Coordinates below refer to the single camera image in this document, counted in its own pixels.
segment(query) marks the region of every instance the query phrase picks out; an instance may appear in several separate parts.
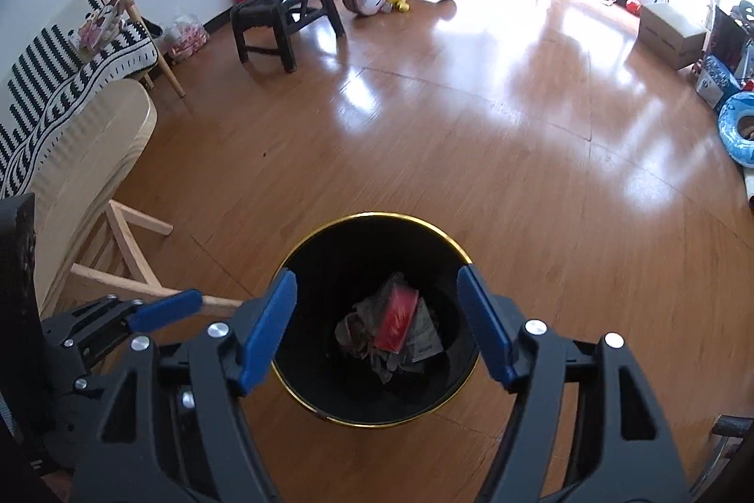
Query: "black trash can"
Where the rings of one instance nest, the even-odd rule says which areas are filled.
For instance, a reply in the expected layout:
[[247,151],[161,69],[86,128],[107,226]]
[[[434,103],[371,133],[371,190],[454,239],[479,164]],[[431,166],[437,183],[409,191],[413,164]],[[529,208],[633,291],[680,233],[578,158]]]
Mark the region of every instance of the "black trash can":
[[[440,407],[474,369],[478,351],[456,297],[471,260],[431,224],[403,214],[363,213],[312,233],[282,266],[296,275],[298,302],[273,362],[286,389],[322,418],[387,427]],[[383,385],[368,360],[346,355],[333,331],[355,303],[401,271],[436,314],[444,352],[424,373],[396,373]]]

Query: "wooden chair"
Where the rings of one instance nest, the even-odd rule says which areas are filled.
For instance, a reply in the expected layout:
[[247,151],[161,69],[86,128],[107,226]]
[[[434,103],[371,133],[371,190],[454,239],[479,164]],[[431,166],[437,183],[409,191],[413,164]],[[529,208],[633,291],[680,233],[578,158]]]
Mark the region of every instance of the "wooden chair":
[[[140,224],[167,233],[171,226],[111,203],[156,121],[155,106],[138,82],[111,82],[67,120],[44,164],[32,174],[29,191],[36,199],[35,289],[42,317],[111,292],[122,298],[139,296],[145,300],[176,292],[159,284],[128,228],[129,224]],[[103,213],[112,221],[116,243],[123,247],[126,262],[131,263],[133,280],[96,271],[93,263],[89,267],[74,266]],[[205,311],[225,317],[238,305],[208,297]]]
[[[333,0],[320,0],[322,7],[309,7],[309,0],[245,0],[231,9],[231,26],[238,49],[238,59],[249,60],[249,52],[280,56],[288,73],[295,71],[295,56],[290,36],[318,18],[327,16],[337,37],[345,34]],[[244,32],[252,27],[272,27],[277,48],[248,46]]]

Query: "swim ring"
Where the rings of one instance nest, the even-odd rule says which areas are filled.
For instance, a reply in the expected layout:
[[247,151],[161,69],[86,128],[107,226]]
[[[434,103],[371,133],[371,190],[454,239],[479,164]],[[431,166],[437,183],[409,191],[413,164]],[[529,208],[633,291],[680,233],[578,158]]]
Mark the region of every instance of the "swim ring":
[[722,106],[717,126],[730,158],[754,169],[754,141],[744,139],[738,132],[738,123],[748,116],[754,116],[754,93],[739,92]]

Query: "cardboard box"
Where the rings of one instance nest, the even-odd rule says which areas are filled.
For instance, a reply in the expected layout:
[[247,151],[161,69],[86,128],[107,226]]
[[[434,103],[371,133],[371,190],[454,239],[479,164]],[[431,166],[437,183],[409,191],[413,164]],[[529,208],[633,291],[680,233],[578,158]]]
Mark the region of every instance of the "cardboard box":
[[706,30],[687,20],[668,3],[642,6],[639,41],[676,71],[702,57]]
[[738,80],[725,64],[714,56],[707,56],[697,81],[697,94],[718,114],[731,96],[741,91]]

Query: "striped blanket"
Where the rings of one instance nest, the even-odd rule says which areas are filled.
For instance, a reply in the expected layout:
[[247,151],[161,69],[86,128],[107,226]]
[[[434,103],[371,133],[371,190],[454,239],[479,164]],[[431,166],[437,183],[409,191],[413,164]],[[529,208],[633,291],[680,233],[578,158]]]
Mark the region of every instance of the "striped blanket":
[[141,23],[129,23],[93,58],[69,36],[102,0],[73,0],[34,38],[10,69],[0,101],[0,198],[22,194],[35,169],[66,130],[66,122],[108,82],[157,64]]

